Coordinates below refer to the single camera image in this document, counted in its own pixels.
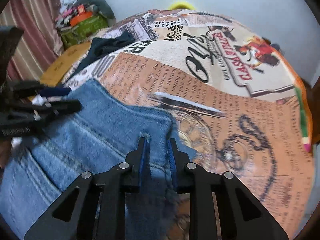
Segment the newspaper print bed cover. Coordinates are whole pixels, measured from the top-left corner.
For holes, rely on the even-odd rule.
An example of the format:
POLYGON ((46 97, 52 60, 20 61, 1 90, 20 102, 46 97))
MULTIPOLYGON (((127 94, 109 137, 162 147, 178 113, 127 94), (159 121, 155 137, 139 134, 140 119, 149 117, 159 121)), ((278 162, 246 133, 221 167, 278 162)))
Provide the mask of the newspaper print bed cover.
POLYGON ((129 105, 158 106, 207 171, 231 171, 290 239, 312 190, 312 118, 305 87, 278 46, 238 21, 194 10, 148 10, 97 32, 135 42, 62 83, 98 80, 129 105))

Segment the grey green pillow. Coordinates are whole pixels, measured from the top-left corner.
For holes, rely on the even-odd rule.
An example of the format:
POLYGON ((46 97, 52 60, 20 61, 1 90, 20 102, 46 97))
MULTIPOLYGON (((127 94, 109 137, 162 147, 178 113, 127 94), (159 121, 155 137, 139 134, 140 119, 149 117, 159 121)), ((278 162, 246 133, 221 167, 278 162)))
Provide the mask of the grey green pillow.
POLYGON ((91 8, 94 15, 100 14, 103 16, 109 26, 113 26, 116 23, 114 12, 105 0, 78 0, 73 6, 78 7, 81 4, 86 8, 91 8))

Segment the dark teal folded garment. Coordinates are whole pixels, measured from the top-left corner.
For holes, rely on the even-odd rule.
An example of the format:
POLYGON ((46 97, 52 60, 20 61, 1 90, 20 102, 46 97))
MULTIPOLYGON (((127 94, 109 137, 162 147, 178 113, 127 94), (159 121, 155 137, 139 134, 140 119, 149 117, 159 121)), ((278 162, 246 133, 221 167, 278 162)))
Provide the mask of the dark teal folded garment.
POLYGON ((117 51, 118 49, 124 48, 125 46, 128 46, 133 42, 135 42, 135 39, 128 31, 124 31, 120 36, 116 38, 93 38, 87 56, 80 62, 71 77, 81 72, 84 68, 86 68, 93 62, 103 58, 104 56, 112 52, 117 51))

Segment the green camouflage bag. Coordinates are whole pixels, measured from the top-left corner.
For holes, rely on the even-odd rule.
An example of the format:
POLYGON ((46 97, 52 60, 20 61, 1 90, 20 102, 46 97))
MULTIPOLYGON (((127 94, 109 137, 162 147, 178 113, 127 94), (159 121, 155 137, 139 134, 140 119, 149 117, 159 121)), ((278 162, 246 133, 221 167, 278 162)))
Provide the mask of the green camouflage bag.
POLYGON ((101 15, 94 15, 74 27, 64 30, 60 33, 61 40, 65 49, 85 42, 91 35, 97 33, 100 29, 107 28, 108 23, 101 15))

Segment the wooden headboard panel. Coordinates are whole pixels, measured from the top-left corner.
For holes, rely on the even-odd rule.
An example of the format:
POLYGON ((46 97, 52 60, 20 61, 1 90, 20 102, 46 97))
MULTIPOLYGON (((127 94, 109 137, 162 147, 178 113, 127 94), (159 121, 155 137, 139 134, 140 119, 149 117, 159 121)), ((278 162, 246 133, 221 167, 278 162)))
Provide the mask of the wooden headboard panel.
POLYGON ((56 86, 71 69, 75 63, 85 52, 89 50, 91 43, 84 42, 69 47, 54 63, 44 72, 40 78, 40 83, 50 87, 56 86))

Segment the white cloth beside bed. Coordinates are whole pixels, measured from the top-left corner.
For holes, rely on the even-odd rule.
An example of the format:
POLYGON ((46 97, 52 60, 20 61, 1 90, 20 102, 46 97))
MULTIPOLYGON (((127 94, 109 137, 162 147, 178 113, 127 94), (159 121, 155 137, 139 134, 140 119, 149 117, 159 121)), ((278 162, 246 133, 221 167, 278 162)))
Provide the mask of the white cloth beside bed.
POLYGON ((46 97, 42 97, 40 95, 36 95, 31 101, 31 103, 33 105, 35 105, 35 106, 42 106, 47 102, 48 102, 47 98, 46 97))

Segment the striped pink beige curtain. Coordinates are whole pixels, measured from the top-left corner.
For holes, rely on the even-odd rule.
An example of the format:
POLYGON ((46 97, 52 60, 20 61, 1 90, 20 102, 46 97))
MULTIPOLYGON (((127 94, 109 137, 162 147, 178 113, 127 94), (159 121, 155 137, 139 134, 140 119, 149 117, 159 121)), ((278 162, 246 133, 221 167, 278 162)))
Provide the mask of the striped pink beige curtain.
POLYGON ((55 27, 60 0, 10 0, 1 13, 1 25, 16 26, 24 33, 10 59, 11 80, 38 80, 63 52, 55 27))

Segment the orange box on bag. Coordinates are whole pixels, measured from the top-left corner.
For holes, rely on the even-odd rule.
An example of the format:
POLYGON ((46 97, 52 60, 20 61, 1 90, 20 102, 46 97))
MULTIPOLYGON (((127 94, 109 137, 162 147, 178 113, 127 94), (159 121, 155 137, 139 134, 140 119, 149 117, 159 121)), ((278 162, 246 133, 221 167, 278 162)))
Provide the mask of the orange box on bag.
POLYGON ((93 16, 93 12, 87 11, 83 4, 77 7, 78 14, 73 16, 70 20, 71 27, 93 16))

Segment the clutter pile on bag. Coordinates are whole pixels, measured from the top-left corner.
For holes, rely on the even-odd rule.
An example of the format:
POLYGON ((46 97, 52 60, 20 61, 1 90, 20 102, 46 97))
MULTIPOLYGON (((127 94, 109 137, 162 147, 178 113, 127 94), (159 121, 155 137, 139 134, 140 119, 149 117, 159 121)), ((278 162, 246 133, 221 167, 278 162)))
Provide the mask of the clutter pile on bag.
POLYGON ((62 29, 70 26, 71 19, 77 14, 77 9, 74 6, 78 0, 61 0, 61 8, 59 15, 55 20, 55 27, 62 29))

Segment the blue denim jeans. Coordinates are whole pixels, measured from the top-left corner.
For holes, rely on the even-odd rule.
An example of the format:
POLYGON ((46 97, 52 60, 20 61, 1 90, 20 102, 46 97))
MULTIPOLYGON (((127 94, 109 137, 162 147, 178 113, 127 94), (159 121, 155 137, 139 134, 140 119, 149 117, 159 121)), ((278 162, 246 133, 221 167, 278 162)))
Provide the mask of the blue denim jeans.
POLYGON ((172 190, 167 140, 189 157, 195 150, 180 141, 176 121, 162 109, 129 106, 96 80, 69 93, 82 110, 52 122, 39 136, 12 147, 1 142, 1 219, 22 239, 33 223, 84 171, 108 171, 134 151, 139 139, 150 144, 139 194, 126 197, 127 239, 164 239, 172 223, 172 190))

